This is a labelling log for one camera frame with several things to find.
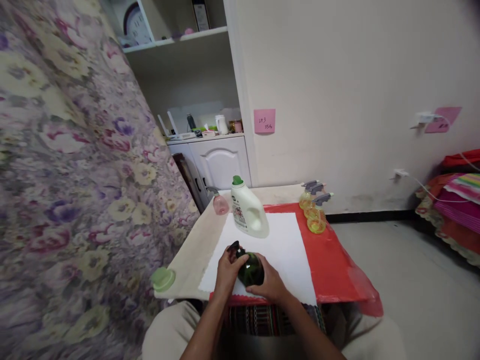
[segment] white bottle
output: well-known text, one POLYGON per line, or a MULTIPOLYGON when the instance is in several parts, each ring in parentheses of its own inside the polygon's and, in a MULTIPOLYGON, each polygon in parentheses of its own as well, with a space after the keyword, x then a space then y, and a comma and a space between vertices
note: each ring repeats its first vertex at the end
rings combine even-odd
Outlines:
POLYGON ((229 133, 229 128, 225 122, 225 116, 215 115, 216 128, 220 135, 227 135, 229 133))
POLYGON ((264 206, 259 198, 235 175, 231 183, 233 219, 236 227, 254 238, 266 238, 270 233, 264 206))

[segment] floral curtain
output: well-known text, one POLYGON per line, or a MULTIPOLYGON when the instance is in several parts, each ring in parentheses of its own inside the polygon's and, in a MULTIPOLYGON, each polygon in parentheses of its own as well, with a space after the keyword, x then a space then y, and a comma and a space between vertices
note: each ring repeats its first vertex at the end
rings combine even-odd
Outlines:
POLYGON ((1 359, 135 359, 199 213, 97 0, 0 0, 1 359))

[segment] hand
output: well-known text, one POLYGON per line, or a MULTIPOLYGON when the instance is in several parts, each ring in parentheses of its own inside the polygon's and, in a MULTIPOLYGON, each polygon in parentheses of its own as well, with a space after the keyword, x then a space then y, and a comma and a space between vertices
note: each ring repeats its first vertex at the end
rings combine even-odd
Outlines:
POLYGON ((232 295, 239 270, 249 259, 247 254, 236 258, 235 251, 228 251, 228 249, 229 246, 227 246, 223 252, 220 260, 218 260, 215 290, 213 292, 214 296, 224 298, 228 298, 230 295, 232 295))
POLYGON ((265 256, 259 253, 256 255, 261 261, 263 272, 265 274, 263 284, 260 286, 249 286, 246 288, 246 291, 254 295, 262 296, 271 303, 281 305, 284 301, 290 298, 292 294, 285 287, 284 282, 280 278, 279 272, 270 265, 265 256))

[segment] white detergent bottle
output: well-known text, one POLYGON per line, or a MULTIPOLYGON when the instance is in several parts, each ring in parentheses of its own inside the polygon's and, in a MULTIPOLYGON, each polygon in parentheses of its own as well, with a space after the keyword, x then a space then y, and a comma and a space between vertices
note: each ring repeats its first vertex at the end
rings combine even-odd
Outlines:
POLYGON ((236 227, 254 238, 266 238, 270 233, 264 206, 259 198, 235 175, 231 183, 233 219, 236 227))

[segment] green lid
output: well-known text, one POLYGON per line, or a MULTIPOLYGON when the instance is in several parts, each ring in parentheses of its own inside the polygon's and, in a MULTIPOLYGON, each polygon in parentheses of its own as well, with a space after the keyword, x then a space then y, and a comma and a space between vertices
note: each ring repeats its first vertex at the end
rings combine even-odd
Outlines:
POLYGON ((233 177, 233 182, 231 183, 232 185, 242 185, 244 183, 244 181, 242 180, 242 178, 238 175, 235 175, 233 177))
POLYGON ((161 293, 168 290, 175 281, 175 273, 166 267, 159 267, 150 277, 153 290, 161 293))

